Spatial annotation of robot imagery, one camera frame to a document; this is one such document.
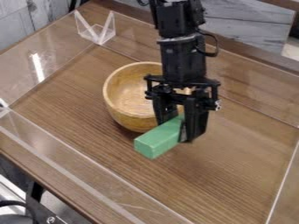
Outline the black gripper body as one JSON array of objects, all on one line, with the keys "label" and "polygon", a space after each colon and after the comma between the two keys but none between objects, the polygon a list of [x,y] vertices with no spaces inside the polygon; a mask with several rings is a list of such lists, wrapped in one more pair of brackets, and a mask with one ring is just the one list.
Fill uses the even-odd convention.
[{"label": "black gripper body", "polygon": [[163,71],[145,77],[146,97],[154,101],[155,95],[170,95],[177,105],[183,105],[191,97],[203,103],[207,110],[218,110],[221,83],[207,77],[207,58],[217,57],[219,50],[206,50],[203,34],[161,37],[157,43]]}]

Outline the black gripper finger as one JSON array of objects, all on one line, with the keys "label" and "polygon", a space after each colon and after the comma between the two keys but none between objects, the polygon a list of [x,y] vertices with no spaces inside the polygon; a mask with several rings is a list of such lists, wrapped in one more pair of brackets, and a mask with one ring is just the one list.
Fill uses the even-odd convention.
[{"label": "black gripper finger", "polygon": [[179,115],[178,106],[170,95],[158,94],[154,96],[154,113],[159,125]]},{"label": "black gripper finger", "polygon": [[181,126],[179,142],[191,143],[195,138],[206,133],[210,111],[202,102],[189,97],[183,103],[183,119]]}]

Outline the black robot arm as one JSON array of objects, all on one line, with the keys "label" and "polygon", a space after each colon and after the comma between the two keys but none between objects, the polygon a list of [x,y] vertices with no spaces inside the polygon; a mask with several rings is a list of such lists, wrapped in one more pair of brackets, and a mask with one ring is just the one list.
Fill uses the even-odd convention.
[{"label": "black robot arm", "polygon": [[205,134],[210,112],[221,108],[221,82],[207,77],[207,58],[219,53],[206,50],[202,0],[137,1],[151,9],[163,65],[161,74],[145,77],[146,98],[154,103],[159,124],[183,115],[179,140],[190,142]]}]

